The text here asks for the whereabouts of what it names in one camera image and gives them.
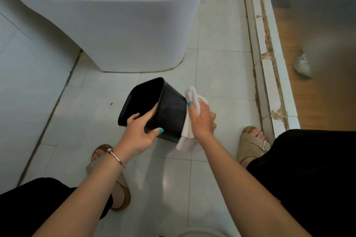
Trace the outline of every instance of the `foot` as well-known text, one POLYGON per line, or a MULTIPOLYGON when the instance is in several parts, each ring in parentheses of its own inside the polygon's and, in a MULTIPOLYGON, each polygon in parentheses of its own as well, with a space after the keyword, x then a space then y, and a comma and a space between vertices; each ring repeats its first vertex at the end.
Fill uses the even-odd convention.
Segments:
MULTIPOLYGON (((268 142, 267 139, 266 139, 266 137, 265 137, 265 135, 264 135, 264 133, 263 133, 262 131, 260 131, 258 128, 253 129, 253 130, 250 132, 250 134, 251 134, 252 136, 255 136, 255 137, 258 138, 258 139, 261 139, 261 140, 263 140, 263 141, 268 142)), ((245 158, 243 161, 241 161, 241 166, 246 169, 246 168, 247 168, 247 165, 248 165, 252 160, 254 160, 254 159, 256 159, 256 158, 255 158, 255 157, 247 157, 247 158, 245 158)))
MULTIPOLYGON (((103 150, 100 150, 100 149, 96 150, 95 154, 91 157, 91 162, 97 160, 104 154, 105 154, 105 152, 103 150)), ((125 194, 124 194, 122 187, 119 183, 117 183, 117 182, 115 183, 115 186, 113 187, 111 195, 113 196, 113 205, 111 208, 113 208, 113 209, 120 208, 125 200, 125 194)))

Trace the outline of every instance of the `wall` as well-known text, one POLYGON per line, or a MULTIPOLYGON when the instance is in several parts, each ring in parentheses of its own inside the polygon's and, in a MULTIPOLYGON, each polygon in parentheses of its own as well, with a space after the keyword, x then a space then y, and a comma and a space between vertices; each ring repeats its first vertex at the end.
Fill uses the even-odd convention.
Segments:
POLYGON ((80 48, 19 0, 0 0, 0 194, 14 188, 80 48))

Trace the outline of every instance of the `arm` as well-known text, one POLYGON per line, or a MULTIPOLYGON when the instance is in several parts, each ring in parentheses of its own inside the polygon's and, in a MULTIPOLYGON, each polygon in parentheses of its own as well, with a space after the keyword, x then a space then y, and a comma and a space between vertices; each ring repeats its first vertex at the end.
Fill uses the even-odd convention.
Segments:
POLYGON ((200 102, 201 115, 189 106, 192 129, 242 236, 310 236, 286 209, 214 137, 215 114, 200 102))
MULTIPOLYGON (((144 116, 135 114, 127 120, 127 128, 114 154, 126 164, 135 154, 149 148, 160 128, 145 134, 144 127, 156 106, 144 116)), ((94 172, 65 200, 65 202, 35 232, 35 237, 86 237, 92 236, 101 213, 122 171, 122 166, 108 154, 94 172)))

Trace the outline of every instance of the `hand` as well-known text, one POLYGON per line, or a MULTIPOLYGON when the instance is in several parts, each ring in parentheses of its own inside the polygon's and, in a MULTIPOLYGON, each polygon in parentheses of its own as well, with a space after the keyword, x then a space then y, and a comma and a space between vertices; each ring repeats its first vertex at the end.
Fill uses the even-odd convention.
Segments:
POLYGON ((200 116, 193 104, 188 107, 188 110, 192 121, 193 134, 201 142, 207 137, 214 136, 216 114, 210 111, 209 106, 204 101, 199 100, 199 104, 200 116))
POLYGON ((125 149, 128 148, 132 151, 132 155, 136 155, 144 152, 152 145, 153 140, 163 132, 163 129, 159 127, 146 134, 144 127, 153 116, 156 107, 157 104, 148 113, 140 118, 137 118, 140 114, 136 113, 127 119, 127 128, 118 143, 118 146, 125 149))

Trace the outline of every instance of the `right hand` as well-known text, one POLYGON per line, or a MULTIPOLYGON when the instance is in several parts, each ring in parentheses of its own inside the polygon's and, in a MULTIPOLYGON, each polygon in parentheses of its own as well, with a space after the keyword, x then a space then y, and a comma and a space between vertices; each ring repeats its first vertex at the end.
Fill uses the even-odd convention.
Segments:
POLYGON ((209 106, 203 100, 199 100, 199 104, 200 116, 193 104, 188 107, 188 110, 192 121, 193 134, 201 142, 207 137, 214 136, 216 113, 211 112, 209 106))

